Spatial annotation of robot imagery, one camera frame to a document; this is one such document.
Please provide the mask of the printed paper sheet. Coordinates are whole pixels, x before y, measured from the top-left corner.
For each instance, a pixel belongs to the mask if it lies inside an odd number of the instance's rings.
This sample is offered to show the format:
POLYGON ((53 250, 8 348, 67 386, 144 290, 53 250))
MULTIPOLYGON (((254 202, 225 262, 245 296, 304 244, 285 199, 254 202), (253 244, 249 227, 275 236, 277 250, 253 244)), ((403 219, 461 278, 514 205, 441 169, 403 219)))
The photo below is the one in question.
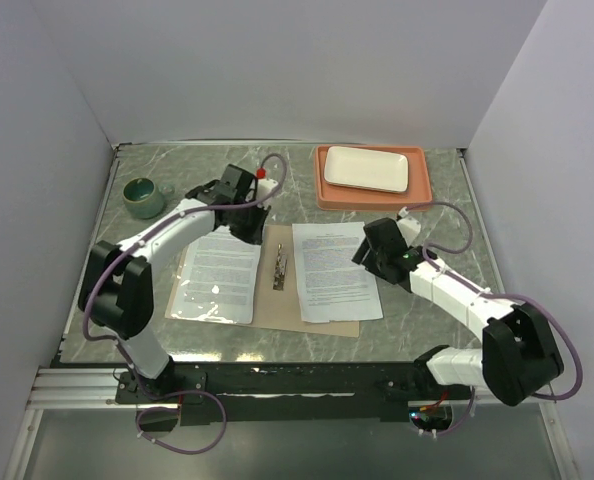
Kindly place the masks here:
POLYGON ((362 222, 294 224, 295 274, 302 320, 373 321, 383 317, 376 279, 352 261, 362 222))
POLYGON ((182 253, 166 308, 170 319, 249 325, 261 248, 221 227, 182 253))

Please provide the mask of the brown paper folder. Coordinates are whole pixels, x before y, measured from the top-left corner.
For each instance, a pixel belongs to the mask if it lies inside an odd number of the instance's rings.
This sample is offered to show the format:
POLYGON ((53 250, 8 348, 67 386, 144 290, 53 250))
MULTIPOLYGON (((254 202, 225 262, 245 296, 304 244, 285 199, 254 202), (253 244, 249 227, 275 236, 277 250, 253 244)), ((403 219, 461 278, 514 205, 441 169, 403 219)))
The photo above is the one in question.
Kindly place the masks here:
POLYGON ((296 275, 294 273, 293 237, 290 226, 267 226, 265 228, 264 244, 259 247, 261 248, 261 254, 254 292, 252 323, 249 325, 225 325, 348 338, 359 336, 359 323, 357 321, 314 324, 302 320, 296 275), (279 243, 283 244, 288 255, 283 291, 275 291, 272 287, 273 269, 279 243))

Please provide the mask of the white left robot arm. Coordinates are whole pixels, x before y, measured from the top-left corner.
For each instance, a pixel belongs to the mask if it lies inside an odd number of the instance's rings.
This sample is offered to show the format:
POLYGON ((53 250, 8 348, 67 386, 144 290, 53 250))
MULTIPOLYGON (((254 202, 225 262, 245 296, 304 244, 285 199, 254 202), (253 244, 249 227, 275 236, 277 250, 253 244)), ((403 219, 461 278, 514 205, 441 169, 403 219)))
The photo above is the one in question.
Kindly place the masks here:
POLYGON ((151 401, 165 401, 175 389, 174 361, 150 327, 156 273, 220 227, 246 244, 261 244, 272 200, 282 186, 263 167, 250 172, 230 164, 220 178, 190 190, 145 230, 91 248, 78 299, 82 333, 91 342, 112 342, 151 401))

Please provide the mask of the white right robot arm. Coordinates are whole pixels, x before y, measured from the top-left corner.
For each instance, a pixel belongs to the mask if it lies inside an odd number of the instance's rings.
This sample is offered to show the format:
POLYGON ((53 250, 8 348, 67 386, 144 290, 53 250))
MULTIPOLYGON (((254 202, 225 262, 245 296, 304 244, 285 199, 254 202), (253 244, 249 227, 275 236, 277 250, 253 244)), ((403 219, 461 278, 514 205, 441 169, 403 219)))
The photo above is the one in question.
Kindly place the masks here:
POLYGON ((516 406, 564 371, 550 322, 530 302, 492 297, 435 252, 408 244, 412 223, 383 218, 363 227, 352 261, 391 285, 439 307, 480 342, 475 349, 441 347, 421 359, 414 386, 433 399, 448 386, 485 388, 516 406))

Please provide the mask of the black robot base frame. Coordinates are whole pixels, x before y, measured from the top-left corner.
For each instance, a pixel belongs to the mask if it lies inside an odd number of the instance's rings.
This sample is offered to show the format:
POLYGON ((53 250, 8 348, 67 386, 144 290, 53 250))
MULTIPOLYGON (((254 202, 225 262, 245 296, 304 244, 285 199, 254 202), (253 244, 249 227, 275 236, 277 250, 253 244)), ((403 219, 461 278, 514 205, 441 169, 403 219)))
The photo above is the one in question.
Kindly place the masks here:
POLYGON ((178 363, 162 387, 141 390, 131 372, 119 378, 115 401, 140 411, 163 406, 184 426, 227 420, 377 419, 405 422, 408 407, 466 400, 463 385, 441 386, 418 361, 377 363, 178 363))

